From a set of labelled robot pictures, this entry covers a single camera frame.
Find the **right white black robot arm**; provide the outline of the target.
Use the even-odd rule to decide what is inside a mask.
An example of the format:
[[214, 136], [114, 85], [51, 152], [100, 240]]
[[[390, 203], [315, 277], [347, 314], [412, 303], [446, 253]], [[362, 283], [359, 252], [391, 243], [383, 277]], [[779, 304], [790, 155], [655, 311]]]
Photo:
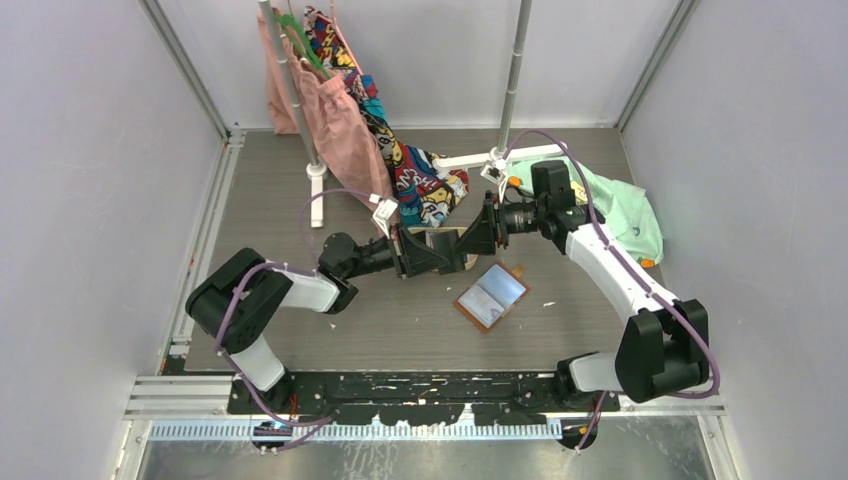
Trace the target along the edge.
[[623, 393], [637, 403], [667, 395], [695, 397], [694, 387], [716, 379], [705, 307], [679, 300], [620, 251], [601, 214], [590, 204], [578, 204], [564, 162], [533, 164], [531, 185], [532, 197], [520, 202], [487, 192], [456, 248], [493, 255], [510, 236], [538, 232], [589, 275], [622, 319], [616, 352], [562, 362], [564, 377], [554, 386], [558, 403], [577, 411], [596, 391]]

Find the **beige oval card tray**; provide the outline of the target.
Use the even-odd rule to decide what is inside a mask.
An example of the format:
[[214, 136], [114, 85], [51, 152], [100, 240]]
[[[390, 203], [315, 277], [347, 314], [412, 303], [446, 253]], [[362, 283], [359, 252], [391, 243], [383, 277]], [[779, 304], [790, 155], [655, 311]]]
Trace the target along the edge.
[[410, 229], [410, 233], [416, 240], [447, 259], [446, 264], [435, 269], [439, 275], [447, 275], [471, 270], [477, 262], [476, 254], [458, 249], [460, 237], [465, 230], [465, 227], [414, 227]]

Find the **brown leather card holder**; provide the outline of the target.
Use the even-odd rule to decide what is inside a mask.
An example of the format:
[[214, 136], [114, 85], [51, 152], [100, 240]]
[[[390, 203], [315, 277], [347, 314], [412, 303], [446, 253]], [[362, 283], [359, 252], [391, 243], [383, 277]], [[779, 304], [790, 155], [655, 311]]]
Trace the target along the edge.
[[482, 333], [489, 333], [528, 294], [524, 267], [502, 262], [489, 267], [453, 302], [454, 307]]

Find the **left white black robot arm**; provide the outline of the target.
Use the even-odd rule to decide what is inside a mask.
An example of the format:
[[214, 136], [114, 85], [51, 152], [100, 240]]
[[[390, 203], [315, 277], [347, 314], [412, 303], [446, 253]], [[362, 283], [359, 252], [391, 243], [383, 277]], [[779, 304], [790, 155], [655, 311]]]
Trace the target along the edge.
[[353, 278], [382, 271], [401, 279], [462, 272], [468, 263], [458, 249], [463, 232], [397, 226], [389, 236], [363, 244], [347, 233], [334, 233], [323, 243], [316, 270], [309, 273], [292, 271], [243, 248], [189, 294], [185, 312], [214, 338], [218, 353], [253, 388], [255, 403], [277, 413], [292, 397], [289, 371], [264, 337], [279, 308], [337, 314], [358, 293]]

